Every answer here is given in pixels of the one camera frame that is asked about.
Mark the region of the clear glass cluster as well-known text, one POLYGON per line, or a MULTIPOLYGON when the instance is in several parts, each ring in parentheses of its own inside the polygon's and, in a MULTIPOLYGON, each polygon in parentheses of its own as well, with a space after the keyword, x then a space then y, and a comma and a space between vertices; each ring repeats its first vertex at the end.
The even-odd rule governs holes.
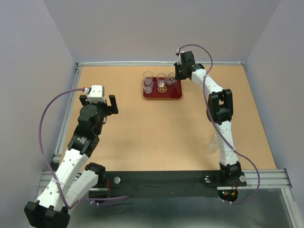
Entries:
POLYGON ((207 144, 207 149, 211 152, 214 152, 219 149, 219 144, 216 134, 211 135, 209 142, 207 144))
POLYGON ((175 78, 175 73, 174 72, 169 73, 167 76, 166 83, 171 86, 176 82, 177 82, 177 79, 175 78))

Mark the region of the aluminium frame rail back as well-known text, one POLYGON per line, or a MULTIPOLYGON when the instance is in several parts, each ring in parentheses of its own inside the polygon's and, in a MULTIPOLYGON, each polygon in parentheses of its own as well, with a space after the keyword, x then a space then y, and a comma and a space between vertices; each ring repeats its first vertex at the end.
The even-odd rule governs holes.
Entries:
MULTIPOLYGON (((79 67, 101 67, 101 66, 173 66, 174 61, 104 61, 104 62, 82 62, 77 63, 79 67)), ((214 66, 243 66, 241 61, 215 61, 214 66)))

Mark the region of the aluminium frame rail left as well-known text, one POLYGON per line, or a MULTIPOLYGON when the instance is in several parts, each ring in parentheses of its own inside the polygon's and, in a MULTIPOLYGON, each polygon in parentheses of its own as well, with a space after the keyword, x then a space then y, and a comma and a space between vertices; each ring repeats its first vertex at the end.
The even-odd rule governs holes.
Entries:
MULTIPOLYGON (((78 83, 79 83, 79 79, 80 79, 80 75, 82 72, 82 67, 77 66, 76 67, 76 73, 74 76, 74 81, 72 84, 72 89, 77 88, 78 83)), ((68 95, 68 103, 65 109, 65 115, 64 115, 64 120, 62 123, 62 127, 60 130, 60 135, 59 135, 59 139, 57 142, 57 145, 55 147, 55 151, 54 154, 52 156, 52 161, 51 164, 53 164, 52 167, 58 167, 59 163, 60 163, 60 158, 61 158, 61 154, 62 154, 62 150, 63 150, 63 146, 64 146, 64 141, 65 141, 65 137, 66 137, 66 133, 67 133, 67 129, 68 129, 68 124, 69 124, 69 119, 72 113, 72 107, 73 107, 73 103, 75 100, 75 94, 74 93, 70 93, 68 95)))

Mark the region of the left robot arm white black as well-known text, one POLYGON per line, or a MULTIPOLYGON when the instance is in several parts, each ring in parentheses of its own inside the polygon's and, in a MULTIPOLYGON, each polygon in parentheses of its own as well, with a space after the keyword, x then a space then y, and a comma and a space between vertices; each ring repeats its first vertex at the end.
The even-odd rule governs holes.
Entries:
POLYGON ((116 98, 109 96, 110 105, 99 95, 81 95, 79 99, 82 108, 78 125, 60 166, 45 190, 24 208, 29 224, 35 228, 67 227, 71 210, 88 190, 105 184, 105 168, 93 162, 86 166, 79 178, 76 175, 99 143, 107 117, 118 113, 116 98))

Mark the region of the aluminium frame rail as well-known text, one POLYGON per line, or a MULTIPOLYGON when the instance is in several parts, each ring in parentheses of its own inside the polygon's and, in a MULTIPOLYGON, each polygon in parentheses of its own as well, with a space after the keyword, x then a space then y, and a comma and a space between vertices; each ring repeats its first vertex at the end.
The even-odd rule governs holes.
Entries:
MULTIPOLYGON (((105 182, 110 189, 110 182, 105 182)), ((90 189, 78 204, 71 210, 80 215, 80 210, 92 209, 97 215, 101 209, 102 219, 116 216, 130 225, 135 216, 153 217, 160 208, 161 217, 179 215, 181 220, 193 225, 211 226, 215 224, 233 227, 249 227, 251 225, 271 224, 277 227, 289 226, 294 220, 294 213, 283 213, 290 199, 285 196, 292 184, 286 170, 246 170, 243 171, 247 185, 233 187, 231 190, 218 190, 215 197, 170 197, 170 198, 129 198, 128 196, 90 198, 90 189)), ((42 176, 44 189, 52 179, 50 172, 42 176)))
MULTIPOLYGON (((77 63, 79 67, 101 67, 101 66, 173 66, 174 61, 104 61, 104 62, 82 62, 77 63)), ((214 66, 243 66, 241 61, 215 61, 214 66)))
MULTIPOLYGON (((82 72, 82 67, 77 66, 76 67, 76 73, 74 76, 74 81, 72 84, 72 89, 77 88, 78 83, 79 83, 79 79, 80 79, 80 75, 82 72)), ((68 129, 68 124, 69 124, 69 119, 72 113, 72 107, 73 107, 73 103, 75 100, 75 94, 74 93, 70 93, 68 95, 68 103, 65 109, 65 115, 64 115, 64 120, 62 123, 62 127, 60 130, 60 135, 59 135, 59 139, 57 142, 57 145, 55 147, 55 151, 54 154, 52 156, 52 161, 51 164, 53 164, 52 167, 58 167, 59 163, 60 163, 60 158, 61 158, 61 154, 62 154, 62 150, 63 150, 63 146, 64 146, 64 141, 65 141, 65 137, 66 137, 66 133, 67 133, 67 129, 68 129)))

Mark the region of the aluminium frame rail front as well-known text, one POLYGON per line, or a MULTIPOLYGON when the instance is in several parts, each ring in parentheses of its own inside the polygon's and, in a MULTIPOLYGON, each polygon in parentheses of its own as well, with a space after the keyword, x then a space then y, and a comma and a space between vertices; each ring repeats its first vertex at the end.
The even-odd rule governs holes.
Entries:
MULTIPOLYGON (((110 182, 105 182, 110 189, 110 182)), ((246 170, 243 171, 247 185, 233 187, 231 190, 218 190, 215 197, 170 197, 170 198, 129 198, 128 196, 90 198, 90 189, 78 204, 71 210, 80 215, 80 210, 92 209, 97 215, 101 209, 102 219, 116 216, 130 225, 135 216, 153 217, 160 208, 161 217, 179 215, 181 220, 193 225, 211 226, 215 224, 233 227, 249 227, 251 225, 271 224, 277 227, 289 226, 294 220, 294 213, 283 213, 290 199, 285 196, 292 184, 286 170, 246 170)), ((44 189, 52 179, 50 172, 42 176, 44 189)))

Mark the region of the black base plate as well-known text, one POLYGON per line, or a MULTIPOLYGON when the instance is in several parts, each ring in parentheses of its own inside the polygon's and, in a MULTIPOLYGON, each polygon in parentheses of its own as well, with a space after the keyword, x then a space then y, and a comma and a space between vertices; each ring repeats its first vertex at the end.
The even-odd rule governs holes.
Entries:
POLYGON ((220 171, 107 171, 105 182, 90 189, 90 198, 217 197, 218 190, 247 185, 245 174, 224 178, 220 171))

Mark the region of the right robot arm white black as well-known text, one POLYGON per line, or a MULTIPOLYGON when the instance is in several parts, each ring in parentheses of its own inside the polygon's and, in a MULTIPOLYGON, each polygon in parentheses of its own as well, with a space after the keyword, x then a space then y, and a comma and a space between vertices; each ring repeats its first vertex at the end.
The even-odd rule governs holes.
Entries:
POLYGON ((234 112, 232 91, 219 86, 209 76, 206 68, 195 62, 192 51, 178 50, 176 55, 178 61, 174 63, 175 78, 177 80, 189 78, 203 90, 207 116, 216 130, 219 143, 218 181, 223 185, 230 185, 242 173, 240 162, 235 153, 231 130, 234 112))

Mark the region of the clear glass cluster front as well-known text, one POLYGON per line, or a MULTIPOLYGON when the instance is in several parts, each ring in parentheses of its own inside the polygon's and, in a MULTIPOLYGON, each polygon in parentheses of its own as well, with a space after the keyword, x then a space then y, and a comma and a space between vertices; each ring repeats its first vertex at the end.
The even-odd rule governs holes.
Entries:
POLYGON ((219 144, 216 134, 211 135, 209 142, 207 144, 207 149, 211 152, 214 152, 219 149, 219 144))

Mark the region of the red lacquer tray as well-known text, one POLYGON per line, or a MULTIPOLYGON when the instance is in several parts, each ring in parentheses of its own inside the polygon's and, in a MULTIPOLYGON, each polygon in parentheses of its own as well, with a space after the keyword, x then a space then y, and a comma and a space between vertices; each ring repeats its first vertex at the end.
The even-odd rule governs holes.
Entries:
POLYGON ((153 87, 150 94, 143 91, 145 99, 180 99, 182 97, 181 82, 178 80, 173 85, 167 85, 164 89, 159 89, 156 77, 153 78, 153 87))

